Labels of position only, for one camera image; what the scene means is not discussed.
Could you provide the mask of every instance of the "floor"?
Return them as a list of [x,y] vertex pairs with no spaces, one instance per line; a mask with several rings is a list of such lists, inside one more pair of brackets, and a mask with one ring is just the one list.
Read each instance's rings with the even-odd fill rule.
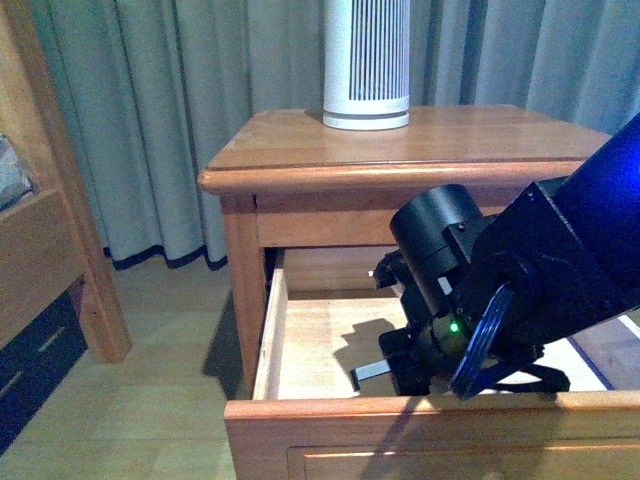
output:
[[228,268],[114,273],[134,347],[85,355],[0,458],[3,480],[233,479],[223,424],[241,386]]

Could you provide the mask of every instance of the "curtain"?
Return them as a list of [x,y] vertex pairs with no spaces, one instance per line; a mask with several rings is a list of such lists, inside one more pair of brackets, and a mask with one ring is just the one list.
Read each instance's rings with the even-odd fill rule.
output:
[[[322,0],[32,0],[102,241],[206,245],[195,178],[252,113],[320,108]],[[413,0],[411,103],[504,103],[609,133],[640,110],[640,2]]]

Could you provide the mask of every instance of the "air purifier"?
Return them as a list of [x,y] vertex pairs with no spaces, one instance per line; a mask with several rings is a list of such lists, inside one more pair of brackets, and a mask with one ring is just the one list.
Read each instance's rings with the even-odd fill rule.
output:
[[409,123],[409,0],[325,2],[325,125]]

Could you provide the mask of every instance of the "blue cable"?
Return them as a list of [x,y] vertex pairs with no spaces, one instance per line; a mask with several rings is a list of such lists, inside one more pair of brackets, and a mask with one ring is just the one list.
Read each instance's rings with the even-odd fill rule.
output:
[[487,305],[482,319],[471,338],[471,342],[469,342],[465,356],[451,379],[451,391],[460,399],[467,400],[477,395],[484,388],[488,388],[498,380],[536,360],[536,358],[531,360],[532,355],[530,354],[524,357],[520,356],[513,363],[495,365],[487,369],[484,375],[480,375],[482,364],[487,359],[489,349],[493,345],[493,341],[514,297],[515,292],[509,283],[501,285],[491,297],[489,305]]

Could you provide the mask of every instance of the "wooden nightstand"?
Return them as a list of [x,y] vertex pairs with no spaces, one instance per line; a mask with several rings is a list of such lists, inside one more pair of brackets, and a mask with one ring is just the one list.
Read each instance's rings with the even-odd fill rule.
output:
[[264,248],[393,245],[391,216],[424,190],[461,183],[485,213],[500,211],[533,180],[570,174],[608,139],[510,106],[415,108],[408,127],[373,132],[328,128],[321,118],[259,113],[200,174],[200,186],[221,196],[250,390]]
[[[587,381],[553,397],[462,403],[378,385],[350,398],[346,375],[405,322],[397,299],[355,290],[394,248],[388,223],[400,206],[461,183],[485,213],[500,211],[531,181],[573,172],[608,136],[508,106],[417,108],[408,127],[380,132],[320,118],[258,114],[200,176],[221,195],[253,391],[225,412],[238,478],[635,478],[636,391],[589,391],[598,382]],[[265,309],[270,247],[281,251]]]

